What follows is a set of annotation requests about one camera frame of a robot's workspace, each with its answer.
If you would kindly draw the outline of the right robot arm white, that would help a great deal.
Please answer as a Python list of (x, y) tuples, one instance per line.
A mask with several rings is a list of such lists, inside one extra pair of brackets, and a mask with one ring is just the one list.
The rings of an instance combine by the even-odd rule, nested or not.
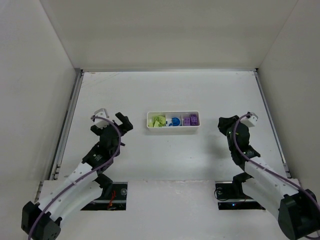
[(250, 145), (249, 128), (257, 121), (253, 112), (218, 119), (218, 130), (226, 136), (231, 158), (242, 173), (232, 182), (217, 182), (215, 197), (220, 202), (252, 199), (273, 215), (288, 239), (311, 240), (311, 234), (320, 230), (316, 195), (276, 173)]

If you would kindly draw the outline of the small blue lego piece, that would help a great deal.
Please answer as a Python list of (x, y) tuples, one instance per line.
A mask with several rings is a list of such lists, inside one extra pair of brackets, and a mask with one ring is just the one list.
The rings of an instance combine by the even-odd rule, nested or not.
[(173, 124), (172, 124), (172, 121), (171, 120), (167, 120), (166, 121), (166, 126), (167, 127), (170, 127), (170, 126), (172, 126)]

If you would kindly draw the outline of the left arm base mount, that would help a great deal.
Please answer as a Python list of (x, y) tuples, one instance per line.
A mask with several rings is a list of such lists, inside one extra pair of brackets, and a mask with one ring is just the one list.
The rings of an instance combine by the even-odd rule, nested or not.
[(97, 178), (102, 187), (100, 196), (86, 206), (82, 211), (125, 211), (127, 208), (128, 182), (114, 182), (102, 174)]

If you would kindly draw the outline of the blue round lego piece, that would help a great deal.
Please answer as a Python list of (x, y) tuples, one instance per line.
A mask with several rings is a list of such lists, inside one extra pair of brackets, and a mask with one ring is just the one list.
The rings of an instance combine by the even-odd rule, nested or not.
[(172, 126), (173, 126), (173, 127), (181, 126), (181, 119), (178, 118), (178, 117), (173, 117), (173, 118), (171, 119), (171, 122), (172, 122)]

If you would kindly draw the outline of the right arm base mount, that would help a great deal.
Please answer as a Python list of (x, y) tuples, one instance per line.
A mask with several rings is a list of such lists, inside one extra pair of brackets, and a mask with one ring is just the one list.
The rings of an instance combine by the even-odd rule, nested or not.
[(250, 178), (247, 173), (240, 173), (232, 181), (215, 182), (214, 197), (220, 211), (265, 210), (257, 201), (243, 193), (242, 183)]

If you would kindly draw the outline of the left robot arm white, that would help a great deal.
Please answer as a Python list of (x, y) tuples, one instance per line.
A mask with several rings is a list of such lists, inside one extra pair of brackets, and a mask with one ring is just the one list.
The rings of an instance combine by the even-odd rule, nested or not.
[(91, 117), (90, 131), (99, 137), (98, 142), (58, 188), (36, 203), (24, 205), (21, 229), (29, 240), (55, 240), (72, 213), (100, 197), (104, 190), (111, 190), (113, 181), (104, 171), (120, 154), (122, 137), (134, 128), (127, 116), (120, 112), (115, 116), (120, 124), (109, 120), (104, 108), (97, 110)]

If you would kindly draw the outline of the light purple lego brick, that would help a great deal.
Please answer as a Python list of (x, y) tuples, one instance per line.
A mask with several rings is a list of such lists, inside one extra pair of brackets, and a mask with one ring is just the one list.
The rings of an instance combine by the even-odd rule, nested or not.
[(183, 126), (190, 126), (191, 125), (191, 118), (190, 117), (184, 117), (183, 118)]

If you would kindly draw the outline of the lime green lego brick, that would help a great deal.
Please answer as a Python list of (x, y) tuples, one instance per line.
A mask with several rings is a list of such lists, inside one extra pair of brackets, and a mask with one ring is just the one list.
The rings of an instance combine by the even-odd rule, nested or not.
[(163, 122), (155, 121), (155, 122), (153, 123), (153, 127), (154, 127), (154, 128), (162, 128), (162, 127), (165, 127), (165, 126), (166, 126), (166, 124), (163, 123)]
[(153, 128), (153, 127), (154, 127), (153, 121), (152, 121), (152, 120), (149, 120), (147, 126), (148, 126), (149, 128)]
[(153, 122), (159, 122), (160, 124), (166, 123), (166, 118), (162, 115), (155, 115), (152, 117)]

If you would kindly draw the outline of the dark purple lego brick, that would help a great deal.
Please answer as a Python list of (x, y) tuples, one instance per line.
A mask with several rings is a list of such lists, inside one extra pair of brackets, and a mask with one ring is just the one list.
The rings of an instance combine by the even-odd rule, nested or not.
[(198, 126), (199, 125), (199, 117), (197, 114), (192, 113), (190, 114), (190, 125), (191, 126)]

